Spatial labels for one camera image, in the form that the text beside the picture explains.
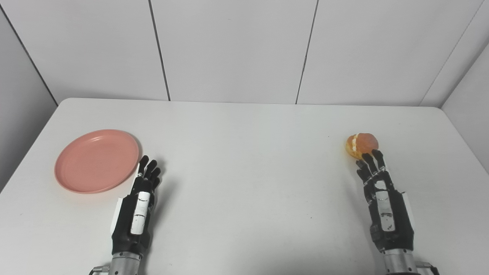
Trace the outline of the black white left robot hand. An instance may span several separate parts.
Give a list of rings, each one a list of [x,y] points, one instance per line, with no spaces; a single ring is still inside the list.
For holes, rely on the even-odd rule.
[[[160,184],[161,169],[144,155],[138,164],[131,191],[120,200],[112,231],[112,254],[130,252],[143,257],[150,245],[149,221]]]

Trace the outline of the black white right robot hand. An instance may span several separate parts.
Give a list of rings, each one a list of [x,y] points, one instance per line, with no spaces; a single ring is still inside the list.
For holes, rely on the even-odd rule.
[[[364,197],[371,218],[369,232],[380,252],[391,249],[413,251],[412,227],[405,197],[393,184],[384,155],[373,149],[356,161],[357,174],[363,181]]]

